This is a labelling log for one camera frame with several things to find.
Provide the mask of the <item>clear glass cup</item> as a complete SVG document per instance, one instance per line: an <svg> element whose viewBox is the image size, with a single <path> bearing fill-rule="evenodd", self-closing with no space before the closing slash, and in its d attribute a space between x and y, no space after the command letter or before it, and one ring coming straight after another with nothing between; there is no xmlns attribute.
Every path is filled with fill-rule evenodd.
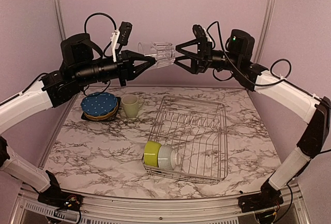
<svg viewBox="0 0 331 224"><path fill-rule="evenodd" d="M139 42L137 48L139 53L156 60L156 63L148 70L160 69L174 64L175 48L170 42Z"/></svg>

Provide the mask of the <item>pale green mug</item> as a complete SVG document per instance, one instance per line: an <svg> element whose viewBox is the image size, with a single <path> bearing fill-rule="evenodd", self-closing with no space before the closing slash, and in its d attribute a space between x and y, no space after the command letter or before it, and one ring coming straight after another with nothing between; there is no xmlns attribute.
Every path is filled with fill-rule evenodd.
<svg viewBox="0 0 331 224"><path fill-rule="evenodd" d="M122 97L123 110L128 118L136 118L144 103L145 100L136 95L125 95Z"/></svg>

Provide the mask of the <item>blue dotted plate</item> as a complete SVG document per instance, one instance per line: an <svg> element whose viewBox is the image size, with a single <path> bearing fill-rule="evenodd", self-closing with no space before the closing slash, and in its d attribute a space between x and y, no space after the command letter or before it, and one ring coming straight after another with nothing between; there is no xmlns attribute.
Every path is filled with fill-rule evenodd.
<svg viewBox="0 0 331 224"><path fill-rule="evenodd" d="M110 93L95 92L83 98L82 111L90 116L102 116L112 112L117 106L117 98Z"/></svg>

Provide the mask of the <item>yellow dotted plate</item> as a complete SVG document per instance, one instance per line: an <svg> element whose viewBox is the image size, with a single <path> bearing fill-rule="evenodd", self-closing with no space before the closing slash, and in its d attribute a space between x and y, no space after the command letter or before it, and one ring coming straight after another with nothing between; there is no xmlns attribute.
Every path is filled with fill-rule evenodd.
<svg viewBox="0 0 331 224"><path fill-rule="evenodd" d="M101 116L92 116L92 115L88 115L85 112L83 112L81 117L86 118L87 120L90 120L90 121L104 121L104 120L107 120L107 119L110 119L110 118L116 116L116 114L118 112L118 108L119 108L119 106L116 106L111 112L101 115Z"/></svg>

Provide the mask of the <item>black floral square plate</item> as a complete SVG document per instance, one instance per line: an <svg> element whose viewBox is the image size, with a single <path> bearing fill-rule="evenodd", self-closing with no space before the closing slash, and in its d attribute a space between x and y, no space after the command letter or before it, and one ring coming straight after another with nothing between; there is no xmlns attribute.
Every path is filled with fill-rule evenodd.
<svg viewBox="0 0 331 224"><path fill-rule="evenodd" d="M81 119L84 120L84 121L92 121L92 122L112 122L116 119L116 116L119 112L119 107L121 106L121 101L122 99L120 97L116 97L117 98L117 106L116 106L116 109L114 109L114 112L108 116L107 118L104 118L104 119L97 119L97 120L92 120L92 119L89 119L87 118L87 116L82 113L81 115Z"/></svg>

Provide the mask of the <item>lime green bowl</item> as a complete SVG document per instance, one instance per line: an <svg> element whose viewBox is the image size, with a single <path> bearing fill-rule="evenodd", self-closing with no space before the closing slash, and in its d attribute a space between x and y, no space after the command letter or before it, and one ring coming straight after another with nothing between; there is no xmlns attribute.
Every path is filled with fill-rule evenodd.
<svg viewBox="0 0 331 224"><path fill-rule="evenodd" d="M144 163L147 166L158 167L158 152L161 148L161 143L155 141L147 141L144 148Z"/></svg>

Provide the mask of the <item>white striped bowl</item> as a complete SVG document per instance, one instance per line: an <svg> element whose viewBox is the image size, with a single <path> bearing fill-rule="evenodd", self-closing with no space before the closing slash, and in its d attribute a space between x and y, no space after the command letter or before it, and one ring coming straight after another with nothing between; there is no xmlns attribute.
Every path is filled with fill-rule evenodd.
<svg viewBox="0 0 331 224"><path fill-rule="evenodd" d="M182 157L179 152L169 145L162 145L158 151L158 167L165 170L174 170L179 167Z"/></svg>

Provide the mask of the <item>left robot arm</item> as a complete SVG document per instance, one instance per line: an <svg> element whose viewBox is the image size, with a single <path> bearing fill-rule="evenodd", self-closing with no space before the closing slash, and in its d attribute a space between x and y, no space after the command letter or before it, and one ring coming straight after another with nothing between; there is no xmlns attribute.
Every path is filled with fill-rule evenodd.
<svg viewBox="0 0 331 224"><path fill-rule="evenodd" d="M103 51L88 33L63 40L60 69L43 72L26 89L1 102L1 133L39 112L68 102L90 84L119 79L120 85L125 86L155 64L153 57L121 51L127 43L128 35L115 32L112 56L103 58ZM65 202L55 176L23 159L4 138L1 138L1 171L29 184L55 206Z"/></svg>

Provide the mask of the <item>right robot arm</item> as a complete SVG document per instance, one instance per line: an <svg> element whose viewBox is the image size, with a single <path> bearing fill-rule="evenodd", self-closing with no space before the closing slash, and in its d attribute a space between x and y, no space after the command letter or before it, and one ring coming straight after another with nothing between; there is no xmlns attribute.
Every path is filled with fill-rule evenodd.
<svg viewBox="0 0 331 224"><path fill-rule="evenodd" d="M176 45L181 56L175 59L175 64L191 74L204 73L209 68L230 71L241 86L275 100L307 123L296 148L263 183L260 193L238 199L242 212L282 204L281 189L321 153L330 128L330 99L310 94L270 69L251 62L255 39L245 31L232 30L230 38L221 44L221 50L214 49L214 39L201 26L194 25L193 33L195 39Z"/></svg>

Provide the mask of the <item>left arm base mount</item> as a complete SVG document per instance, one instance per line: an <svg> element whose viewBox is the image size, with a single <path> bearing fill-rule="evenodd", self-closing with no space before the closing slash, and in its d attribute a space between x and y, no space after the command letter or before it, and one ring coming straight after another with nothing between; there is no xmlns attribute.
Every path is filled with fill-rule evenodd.
<svg viewBox="0 0 331 224"><path fill-rule="evenodd" d="M60 210L79 211L82 205L83 196L75 193L69 193L64 191L53 193L40 193L38 201Z"/></svg>

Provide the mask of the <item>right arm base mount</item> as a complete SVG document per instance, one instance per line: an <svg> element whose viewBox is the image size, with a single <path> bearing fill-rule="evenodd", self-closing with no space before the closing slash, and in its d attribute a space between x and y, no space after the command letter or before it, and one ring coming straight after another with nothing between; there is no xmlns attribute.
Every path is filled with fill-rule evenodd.
<svg viewBox="0 0 331 224"><path fill-rule="evenodd" d="M259 211L265 208L279 206L284 203L280 191L264 191L238 198L238 206L243 213Z"/></svg>

